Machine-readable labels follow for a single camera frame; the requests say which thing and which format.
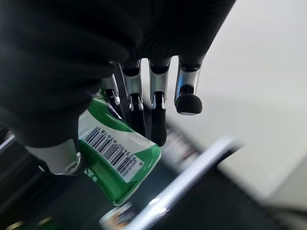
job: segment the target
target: silver metal joint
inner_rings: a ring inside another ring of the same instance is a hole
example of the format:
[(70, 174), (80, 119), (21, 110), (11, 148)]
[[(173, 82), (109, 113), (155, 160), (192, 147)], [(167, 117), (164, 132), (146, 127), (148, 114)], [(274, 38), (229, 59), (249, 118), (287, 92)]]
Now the silver metal joint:
[[(152, 106), (152, 109), (155, 109), (156, 108), (156, 106), (157, 106), (157, 100), (156, 100), (156, 94), (154, 93), (153, 94), (153, 101), (152, 101), (152, 103), (153, 103), (153, 106)], [(164, 94), (162, 95), (162, 99), (161, 99), (161, 107), (163, 108), (163, 109), (165, 109), (165, 101), (166, 101), (166, 99), (165, 99), (165, 96), (164, 96)]]
[(150, 101), (154, 103), (154, 93), (155, 92), (162, 92), (163, 93), (163, 100), (164, 103), (166, 101), (167, 96), (167, 83), (168, 83), (168, 70), (162, 74), (154, 73), (151, 69), (150, 61), (149, 61), (149, 75), (150, 75)]
[(193, 72), (184, 71), (181, 67), (181, 64), (178, 65), (178, 74), (176, 81), (176, 89), (175, 89), (175, 103), (180, 96), (181, 87), (184, 85), (189, 85), (193, 88), (193, 95), (196, 95), (198, 79), (200, 76), (201, 67)]
[(81, 154), (76, 151), (73, 139), (53, 147), (33, 148), (26, 146), (26, 149), (43, 160), (50, 172), (55, 175), (72, 175), (80, 166)]
[[(137, 104), (138, 104), (139, 110), (144, 110), (143, 101), (141, 100), (140, 95), (138, 95)], [(134, 101), (133, 101), (133, 98), (132, 98), (131, 95), (130, 95), (130, 98), (129, 98), (129, 109), (130, 109), (131, 111), (134, 110)]]
[(104, 93), (106, 90), (112, 90), (113, 93), (112, 97), (114, 98), (115, 104), (119, 105), (120, 104), (119, 91), (114, 74), (112, 74), (111, 77), (102, 79), (101, 92)]
[(132, 94), (137, 94), (139, 96), (139, 109), (143, 110), (143, 92), (142, 92), (142, 81), (141, 81), (141, 65), (139, 66), (138, 74), (134, 76), (125, 75), (121, 65), (119, 65), (121, 74), (123, 76), (127, 100), (130, 104), (130, 110), (133, 111), (133, 101), (132, 101)]

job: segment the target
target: barcode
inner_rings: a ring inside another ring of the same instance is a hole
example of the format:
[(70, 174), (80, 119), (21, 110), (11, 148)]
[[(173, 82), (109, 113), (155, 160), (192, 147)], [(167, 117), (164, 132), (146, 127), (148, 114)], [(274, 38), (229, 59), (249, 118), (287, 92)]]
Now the barcode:
[(94, 128), (84, 141), (95, 149), (125, 182), (129, 182), (144, 164), (101, 127)]

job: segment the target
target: robotic hand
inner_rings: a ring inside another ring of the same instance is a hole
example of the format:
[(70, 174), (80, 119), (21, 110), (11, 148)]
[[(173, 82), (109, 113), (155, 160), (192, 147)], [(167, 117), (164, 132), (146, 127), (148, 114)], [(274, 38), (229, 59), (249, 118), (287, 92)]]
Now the robotic hand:
[(52, 173), (81, 173), (78, 118), (92, 95), (101, 89), (123, 115), (110, 63), (120, 67), (132, 128), (146, 135), (140, 61), (148, 58), (151, 137), (163, 145), (170, 60), (179, 56), (177, 111), (200, 113), (201, 64), (234, 1), (2, 1), (0, 121)]

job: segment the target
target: black sleeve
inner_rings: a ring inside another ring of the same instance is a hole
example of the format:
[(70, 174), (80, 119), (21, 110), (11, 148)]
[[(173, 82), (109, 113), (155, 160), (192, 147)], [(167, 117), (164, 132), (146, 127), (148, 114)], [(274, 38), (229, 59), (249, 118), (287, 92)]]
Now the black sleeve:
[(79, 115), (113, 72), (108, 62), (126, 60), (142, 40), (147, 13), (142, 1), (127, 2), (0, 2), (0, 122), (22, 144), (76, 137)]

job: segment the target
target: white wall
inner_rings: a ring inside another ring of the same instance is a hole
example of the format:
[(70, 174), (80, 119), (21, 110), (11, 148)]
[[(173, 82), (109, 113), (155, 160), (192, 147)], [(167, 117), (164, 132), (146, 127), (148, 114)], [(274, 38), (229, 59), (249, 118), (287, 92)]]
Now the white wall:
[[(244, 140), (221, 168), (260, 201), (274, 202), (307, 153), (306, 9), (304, 0), (237, 0), (203, 62), (200, 115), (176, 113), (177, 58), (170, 68), (169, 119), (204, 148), (227, 133)], [(142, 80), (148, 98), (146, 61)]]

